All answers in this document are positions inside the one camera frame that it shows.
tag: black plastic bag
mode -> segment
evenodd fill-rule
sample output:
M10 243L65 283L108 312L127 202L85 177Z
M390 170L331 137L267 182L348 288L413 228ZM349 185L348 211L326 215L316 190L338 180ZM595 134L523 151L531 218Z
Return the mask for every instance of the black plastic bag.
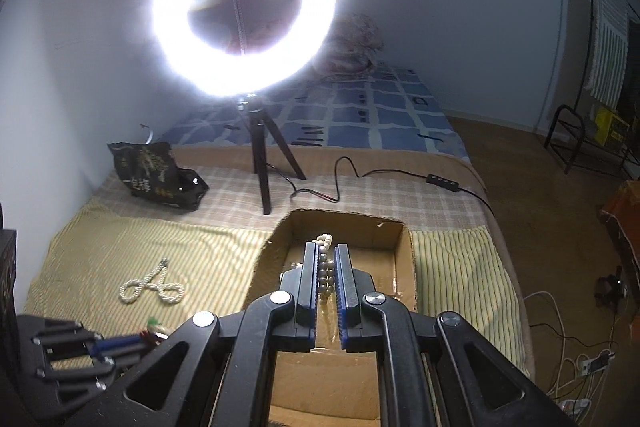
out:
M118 178L132 196L197 210L209 190L196 171L180 169L167 142L109 143Z

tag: ring light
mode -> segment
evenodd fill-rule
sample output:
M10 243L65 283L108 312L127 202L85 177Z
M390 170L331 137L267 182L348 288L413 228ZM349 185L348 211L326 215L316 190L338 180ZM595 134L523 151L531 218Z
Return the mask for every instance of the ring light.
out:
M193 33L192 1L153 0L154 29L171 67L215 96L254 92L296 73L318 51L335 8L335 0L302 0L285 37L263 52L239 56L212 48Z

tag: yellow striped fabric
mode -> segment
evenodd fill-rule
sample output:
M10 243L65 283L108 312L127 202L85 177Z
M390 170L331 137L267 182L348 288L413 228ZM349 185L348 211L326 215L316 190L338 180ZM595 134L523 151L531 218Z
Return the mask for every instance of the yellow striped fabric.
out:
M269 235L121 217L90 201L51 241L24 312L77 319L105 336L140 331L150 316L177 328L199 310L234 313ZM144 290L136 302L123 304L120 285L143 278L163 257L169 258L165 282L184 285L182 301L168 305Z
M529 376L518 299L486 227L411 232L418 311L465 317Z

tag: brown floor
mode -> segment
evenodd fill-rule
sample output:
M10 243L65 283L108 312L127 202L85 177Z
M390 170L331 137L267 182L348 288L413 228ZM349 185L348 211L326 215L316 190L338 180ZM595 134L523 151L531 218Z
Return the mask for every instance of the brown floor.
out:
M597 220L596 208L620 181L580 169L565 175L542 147L542 138L533 134L460 118L450 121L484 179L524 295L539 290L552 293L567 335L586 344L608 341L613 313L596 307L593 287L597 277L615 272L620 258ZM593 426L640 425L635 403L640 398L640 341L632 344L628 329L634 308L630 301L616 324L614 339L619 346L613 346L616 358ZM530 324L547 322L559 330L553 307L544 298L527 299L527 312ZM559 362L561 339L546 327L532 328L532 337L536 383L547 390ZM566 356L596 357L603 347L606 344L587 348L567 341ZM562 381L571 378L566 363ZM568 397L575 397L578 390ZM589 425L591 416L581 425Z

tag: braided rope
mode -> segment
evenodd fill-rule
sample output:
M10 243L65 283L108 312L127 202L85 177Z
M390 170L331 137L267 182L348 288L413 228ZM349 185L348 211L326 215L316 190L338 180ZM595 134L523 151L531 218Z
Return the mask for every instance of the braided rope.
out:
M125 304L131 304L138 300L143 289L152 290L158 292L158 297L162 302L167 304L177 304L184 297L184 286L180 283L165 283L164 279L168 272L169 260L167 258L162 259L158 265L144 276L143 279L130 279L120 286L119 296L120 300ZM151 281L160 274L157 283ZM134 286L133 293L129 296L126 295L127 288ZM169 295L166 292L177 292L176 295Z

